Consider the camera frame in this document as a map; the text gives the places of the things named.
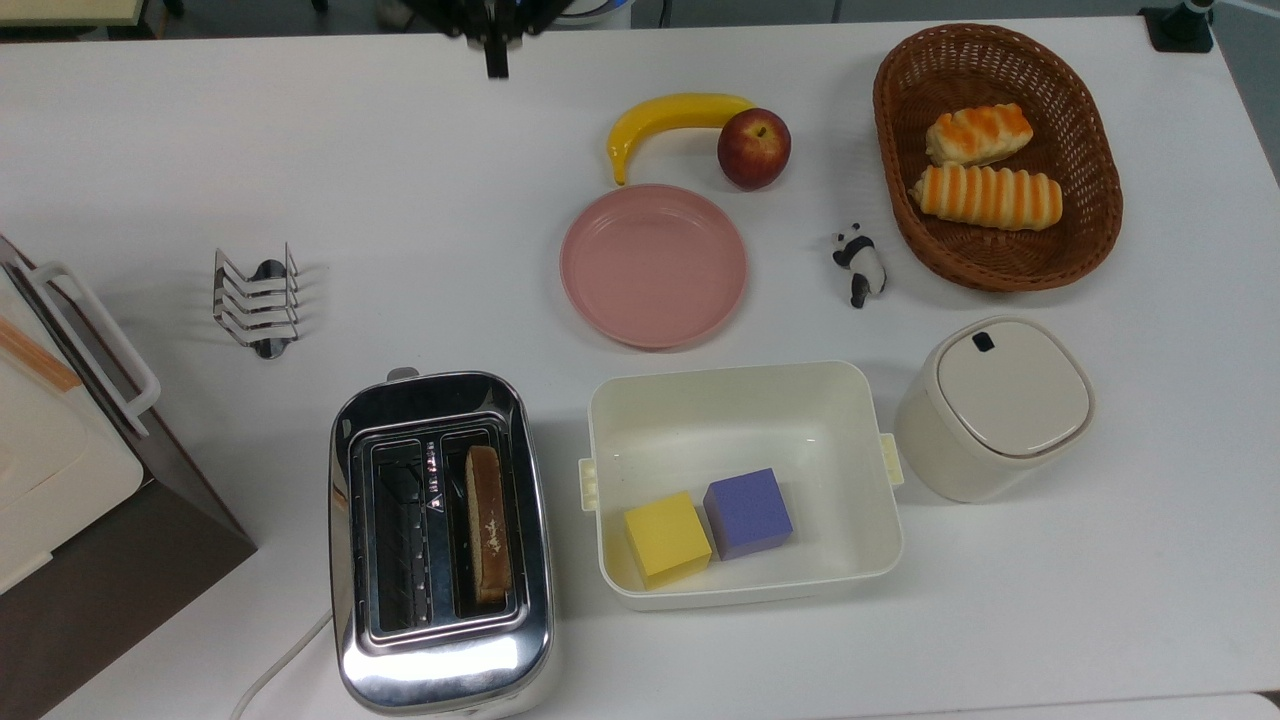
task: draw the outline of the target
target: white canister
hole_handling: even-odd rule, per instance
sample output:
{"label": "white canister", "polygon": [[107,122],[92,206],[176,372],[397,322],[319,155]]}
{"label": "white canister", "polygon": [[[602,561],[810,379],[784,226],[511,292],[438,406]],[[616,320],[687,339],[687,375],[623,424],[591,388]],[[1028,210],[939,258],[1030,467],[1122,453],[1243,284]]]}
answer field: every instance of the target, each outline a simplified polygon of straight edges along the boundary
{"label": "white canister", "polygon": [[980,502],[1066,452],[1094,409],[1093,386],[1062,343],[1038,323],[1001,315],[933,348],[893,432],[934,492]]}

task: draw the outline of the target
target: floor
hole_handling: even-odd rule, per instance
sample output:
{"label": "floor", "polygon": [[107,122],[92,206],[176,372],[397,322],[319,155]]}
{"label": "floor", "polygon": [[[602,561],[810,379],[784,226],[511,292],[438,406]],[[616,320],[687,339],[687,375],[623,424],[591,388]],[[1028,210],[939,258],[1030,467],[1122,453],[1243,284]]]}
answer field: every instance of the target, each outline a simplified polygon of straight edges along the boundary
{"label": "floor", "polygon": [[[147,22],[165,38],[388,32],[375,20],[380,0],[330,0],[319,14],[307,0],[186,0],[183,18],[151,0]],[[663,0],[636,0],[632,27],[659,24]],[[669,0],[669,27],[795,24],[878,20],[951,20],[1021,17],[1129,15],[1140,0]],[[1172,5],[1172,0],[1155,1]],[[1280,177],[1280,0],[1220,0],[1213,29],[1254,129]],[[431,32],[419,19],[403,32]],[[87,38],[105,38],[96,31]]]}

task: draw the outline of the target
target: red apple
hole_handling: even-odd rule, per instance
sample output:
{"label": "red apple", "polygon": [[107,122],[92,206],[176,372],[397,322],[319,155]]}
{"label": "red apple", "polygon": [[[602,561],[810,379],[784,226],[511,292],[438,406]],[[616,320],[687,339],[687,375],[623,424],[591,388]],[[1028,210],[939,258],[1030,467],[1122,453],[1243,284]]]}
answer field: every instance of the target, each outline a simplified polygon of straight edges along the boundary
{"label": "red apple", "polygon": [[759,190],[778,179],[791,158],[791,132],[782,118],[751,108],[730,118],[716,147],[721,169],[742,190]]}

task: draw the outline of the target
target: pink plate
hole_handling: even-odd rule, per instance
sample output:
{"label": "pink plate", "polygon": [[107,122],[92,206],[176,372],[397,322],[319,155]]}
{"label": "pink plate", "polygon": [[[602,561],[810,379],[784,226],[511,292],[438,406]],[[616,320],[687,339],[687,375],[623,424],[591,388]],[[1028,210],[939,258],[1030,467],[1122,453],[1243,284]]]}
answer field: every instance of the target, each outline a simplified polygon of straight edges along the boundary
{"label": "pink plate", "polygon": [[705,337],[746,288],[746,249],[728,217],[666,184],[616,190],[564,234],[561,282],[595,329],[650,350]]}

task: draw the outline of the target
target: toaster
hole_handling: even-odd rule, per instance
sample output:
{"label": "toaster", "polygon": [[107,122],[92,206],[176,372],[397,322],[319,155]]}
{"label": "toaster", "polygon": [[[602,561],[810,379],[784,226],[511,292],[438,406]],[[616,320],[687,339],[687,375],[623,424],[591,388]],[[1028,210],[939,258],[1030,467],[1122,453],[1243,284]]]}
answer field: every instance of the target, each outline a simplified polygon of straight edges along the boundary
{"label": "toaster", "polygon": [[[342,682],[384,715],[504,717],[554,684],[550,553],[529,420],[495,375],[447,373],[361,391],[330,443],[334,641]],[[497,456],[484,547],[503,584],[477,591],[468,457]],[[492,565],[485,574],[492,574]]]}

